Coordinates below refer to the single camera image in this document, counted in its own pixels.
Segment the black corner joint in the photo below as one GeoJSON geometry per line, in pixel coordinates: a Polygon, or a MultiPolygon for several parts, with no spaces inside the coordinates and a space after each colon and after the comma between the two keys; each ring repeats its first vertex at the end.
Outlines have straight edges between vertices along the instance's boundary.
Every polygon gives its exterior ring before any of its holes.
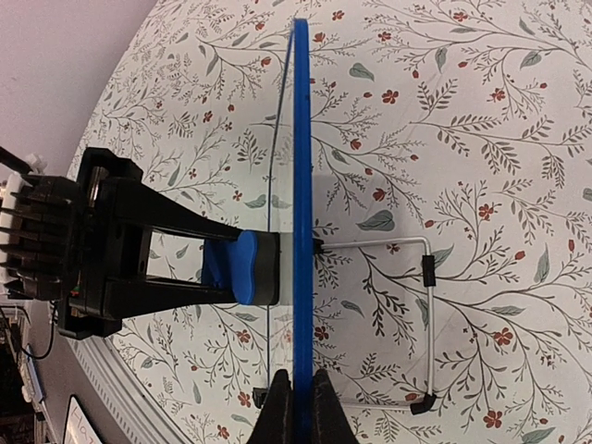
{"type": "Polygon", "coordinates": [[[267,397],[267,388],[253,388],[253,404],[256,408],[262,409],[267,397]]]}
{"type": "Polygon", "coordinates": [[[432,410],[432,407],[434,407],[437,398],[438,397],[436,395],[428,395],[426,393],[421,401],[411,404],[411,414],[422,414],[429,412],[432,410]]]}
{"type": "Polygon", "coordinates": [[[323,245],[325,243],[320,239],[313,239],[313,254],[315,256],[323,254],[323,245]]]}
{"type": "Polygon", "coordinates": [[[422,257],[422,272],[424,287],[436,287],[436,259],[433,254],[425,254],[422,257]]]}

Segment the blue gripper pad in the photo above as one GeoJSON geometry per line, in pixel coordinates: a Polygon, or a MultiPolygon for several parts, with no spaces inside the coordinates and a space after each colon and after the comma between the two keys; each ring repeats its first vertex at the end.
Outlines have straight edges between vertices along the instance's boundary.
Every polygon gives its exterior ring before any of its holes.
{"type": "Polygon", "coordinates": [[[237,240],[205,240],[202,284],[232,290],[243,305],[270,305],[279,297],[278,235],[243,231],[237,240]]]}

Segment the red flower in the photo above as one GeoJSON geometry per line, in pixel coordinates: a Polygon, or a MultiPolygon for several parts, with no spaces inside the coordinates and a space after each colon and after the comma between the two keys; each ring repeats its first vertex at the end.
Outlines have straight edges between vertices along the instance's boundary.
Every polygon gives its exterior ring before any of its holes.
{"type": "Polygon", "coordinates": [[[385,191],[382,188],[376,188],[376,191],[374,191],[374,193],[372,194],[372,197],[374,197],[374,200],[377,202],[381,202],[385,200],[385,196],[387,194],[385,193],[385,191]]]}
{"type": "Polygon", "coordinates": [[[491,427],[500,428],[501,427],[501,419],[500,418],[502,415],[503,415],[502,412],[495,412],[493,410],[490,410],[487,413],[487,416],[484,416],[483,421],[485,421],[487,428],[491,428],[491,427]]]}
{"type": "Polygon", "coordinates": [[[329,339],[329,334],[327,333],[327,329],[325,327],[315,327],[314,335],[318,338],[318,340],[329,339]]]}
{"type": "Polygon", "coordinates": [[[218,436],[223,439],[228,439],[228,437],[230,437],[230,433],[227,431],[225,427],[218,424],[218,436]]]}
{"type": "Polygon", "coordinates": [[[495,332],[493,340],[495,340],[501,347],[502,345],[510,345],[510,341],[513,337],[514,335],[512,332],[507,327],[504,327],[501,331],[495,332]]]}
{"type": "Polygon", "coordinates": [[[390,34],[390,32],[381,32],[380,34],[378,34],[378,38],[380,39],[380,42],[386,42],[387,40],[390,40],[392,37],[392,35],[390,34]]]}
{"type": "Polygon", "coordinates": [[[489,206],[487,203],[483,206],[479,207],[479,217],[482,217],[484,220],[489,220],[491,215],[494,213],[494,206],[493,204],[489,206]]]}
{"type": "Polygon", "coordinates": [[[251,335],[247,330],[237,331],[237,336],[239,337],[239,341],[243,344],[248,344],[251,340],[251,335]]]}
{"type": "Polygon", "coordinates": [[[240,401],[240,405],[242,407],[247,407],[250,408],[251,407],[251,396],[247,395],[244,392],[239,393],[239,401],[240,401]]]}
{"type": "Polygon", "coordinates": [[[395,102],[397,102],[397,97],[399,97],[398,91],[387,90],[384,94],[382,94],[382,103],[393,105],[395,102]]]}
{"type": "Polygon", "coordinates": [[[491,94],[491,98],[493,102],[501,102],[506,98],[506,93],[500,88],[496,88],[496,91],[491,94]]]}
{"type": "Polygon", "coordinates": [[[452,16],[453,19],[455,19],[456,21],[463,21],[463,20],[467,20],[469,18],[469,16],[466,15],[466,13],[464,12],[455,12],[454,15],[452,16]]]}

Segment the blue frame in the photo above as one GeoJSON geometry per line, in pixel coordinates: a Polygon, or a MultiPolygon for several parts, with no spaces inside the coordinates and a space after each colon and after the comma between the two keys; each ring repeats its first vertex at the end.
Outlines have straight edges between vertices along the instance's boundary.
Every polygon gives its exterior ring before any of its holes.
{"type": "Polygon", "coordinates": [[[308,22],[294,20],[294,442],[312,438],[313,164],[308,22]]]}

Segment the table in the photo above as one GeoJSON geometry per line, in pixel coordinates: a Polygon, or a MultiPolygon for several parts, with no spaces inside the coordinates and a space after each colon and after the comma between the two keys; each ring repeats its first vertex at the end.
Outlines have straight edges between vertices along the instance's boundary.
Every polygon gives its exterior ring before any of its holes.
{"type": "MultiPolygon", "coordinates": [[[[592,438],[585,2],[159,2],[80,147],[131,156],[169,198],[265,229],[294,15],[313,24],[315,235],[421,234],[437,257],[436,410],[348,410],[358,439],[592,438]]],[[[314,357],[345,401],[424,391],[419,254],[387,245],[316,260],[314,357]]],[[[156,236],[149,270],[198,279],[199,258],[198,242],[156,236]]],[[[187,307],[130,320],[112,340],[188,442],[244,442],[251,389],[266,380],[265,320],[263,308],[187,307]]]]}

